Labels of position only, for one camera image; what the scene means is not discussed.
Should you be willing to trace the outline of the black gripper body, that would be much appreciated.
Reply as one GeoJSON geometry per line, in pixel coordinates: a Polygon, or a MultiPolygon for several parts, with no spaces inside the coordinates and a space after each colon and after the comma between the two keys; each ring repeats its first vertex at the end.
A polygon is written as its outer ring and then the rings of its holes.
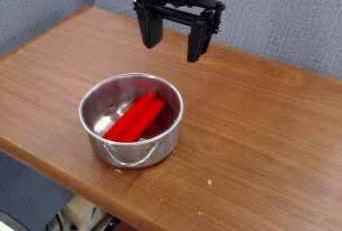
{"type": "Polygon", "coordinates": [[[134,4],[140,21],[168,19],[187,26],[202,21],[214,34],[219,32],[226,6],[218,0],[135,0],[134,4]]]}

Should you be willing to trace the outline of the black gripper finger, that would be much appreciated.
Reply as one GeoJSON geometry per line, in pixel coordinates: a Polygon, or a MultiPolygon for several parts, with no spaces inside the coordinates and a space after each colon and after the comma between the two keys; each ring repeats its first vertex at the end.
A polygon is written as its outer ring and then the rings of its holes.
{"type": "Polygon", "coordinates": [[[196,62],[200,56],[207,52],[211,36],[211,25],[204,21],[196,21],[191,25],[191,32],[188,34],[187,61],[190,63],[196,62]]]}
{"type": "Polygon", "coordinates": [[[163,39],[163,18],[154,9],[146,7],[140,3],[135,4],[135,11],[138,15],[143,44],[148,49],[151,49],[163,39]]]}

